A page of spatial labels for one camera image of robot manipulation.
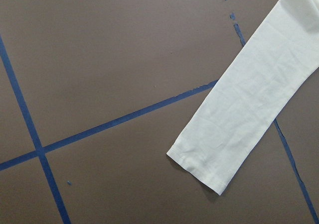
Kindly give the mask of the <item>white long-sleeve printed shirt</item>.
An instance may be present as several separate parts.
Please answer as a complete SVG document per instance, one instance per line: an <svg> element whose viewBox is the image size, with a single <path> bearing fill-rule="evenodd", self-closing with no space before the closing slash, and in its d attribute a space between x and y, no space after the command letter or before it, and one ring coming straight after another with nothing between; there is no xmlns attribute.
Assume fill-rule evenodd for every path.
<svg viewBox="0 0 319 224"><path fill-rule="evenodd" d="M221 195L319 66L319 0L278 0L167 155Z"/></svg>

